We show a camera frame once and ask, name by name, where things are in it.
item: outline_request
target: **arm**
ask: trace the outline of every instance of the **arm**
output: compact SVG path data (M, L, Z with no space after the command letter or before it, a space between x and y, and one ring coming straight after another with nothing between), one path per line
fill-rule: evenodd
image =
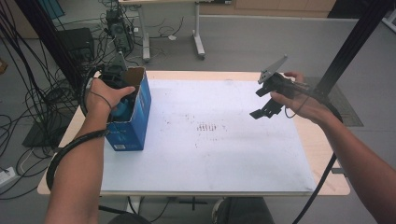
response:
M78 136L106 128L107 117L124 95L134 88L110 89L95 78L88 94L88 114ZM71 150L56 171L46 223L97 223L102 184L105 138L95 138Z
M302 81L300 74L286 73ZM276 92L272 98L297 111L306 99L298 95L294 100ZM332 149L346 171L354 190L378 223L396 220L396 171L381 160L347 129L325 106L308 99L298 114L316 123L326 134Z

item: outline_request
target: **blue box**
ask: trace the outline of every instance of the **blue box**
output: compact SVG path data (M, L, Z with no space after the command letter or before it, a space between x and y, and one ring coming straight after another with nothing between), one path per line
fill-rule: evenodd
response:
M110 133L106 138L116 151L143 150L151 106L146 69L144 67L130 67L125 72L124 79L128 84L136 87L137 95L134 102L134 111L129 121L109 122L107 129Z

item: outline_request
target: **gray floor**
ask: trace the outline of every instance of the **gray floor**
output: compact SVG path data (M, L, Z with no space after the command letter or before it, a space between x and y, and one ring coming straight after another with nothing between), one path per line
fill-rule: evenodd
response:
M310 77L321 77L356 21L298 20L250 17L202 17L201 36L206 57L196 56L191 37L193 20L185 20L177 40L153 39L152 47L162 48L147 64L148 70L248 71L257 72L287 53L290 58L282 71L295 70ZM36 41L30 41L39 49ZM0 76L0 114L16 118L25 110L26 89L11 63L5 47L0 45L1 57L10 63ZM396 167L396 34L379 24L352 64L337 83L360 117L364 127L352 132L385 161ZM24 119L16 128L1 166L15 166L26 150L21 141L29 131L32 119ZM13 190L0 198L18 195L37 185L40 176L23 179ZM276 223L291 223L306 202L306 197L266 197ZM210 213L217 198L199 199L208 205L170 202L156 223L210 223ZM48 197L36 191L19 199L0 201L1 223L40 223L43 221ZM116 208L125 206L125 198L102 198L102 204ZM165 198L147 198L141 207L143 216L155 218L165 206ZM100 223L107 223L113 215L101 212ZM302 223L375 223L358 196L318 197Z

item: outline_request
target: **white label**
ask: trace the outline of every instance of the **white label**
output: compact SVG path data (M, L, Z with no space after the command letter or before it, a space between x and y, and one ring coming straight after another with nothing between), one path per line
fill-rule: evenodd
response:
M125 145L114 145L115 149L125 149Z

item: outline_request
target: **hand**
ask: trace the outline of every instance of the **hand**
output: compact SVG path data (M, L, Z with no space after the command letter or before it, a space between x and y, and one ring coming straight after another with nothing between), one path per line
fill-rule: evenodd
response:
M132 92L134 92L134 87L125 87L115 90L108 87L101 79L94 78L92 80L91 89L88 92L86 102L87 110L105 110L110 113L111 109L116 107L122 97Z
M294 77L296 82L304 82L303 74L288 72L284 75L286 77ZM290 108L294 113L305 119L310 119L316 124L326 120L327 116L332 116L332 113L326 106L305 94L296 94L294 99L291 100L286 96L273 91L271 92L271 97L278 103Z

